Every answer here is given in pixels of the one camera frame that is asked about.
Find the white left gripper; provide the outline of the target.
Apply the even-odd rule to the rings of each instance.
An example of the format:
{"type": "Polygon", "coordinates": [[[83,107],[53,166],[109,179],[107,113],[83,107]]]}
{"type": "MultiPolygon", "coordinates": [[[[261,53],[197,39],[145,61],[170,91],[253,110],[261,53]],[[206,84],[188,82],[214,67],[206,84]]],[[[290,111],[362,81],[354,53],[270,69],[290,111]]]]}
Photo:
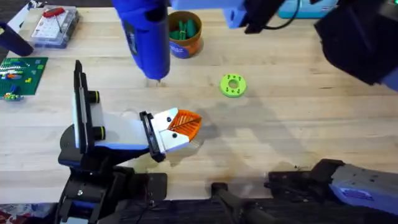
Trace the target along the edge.
{"type": "Polygon", "coordinates": [[[74,170],[106,170],[144,154],[162,162],[165,152],[154,125],[166,152],[189,145],[201,128],[201,116],[189,110],[172,108],[154,117],[143,111],[139,119],[127,119],[104,113],[98,98],[82,94],[72,97],[72,111],[58,163],[74,170]]]}

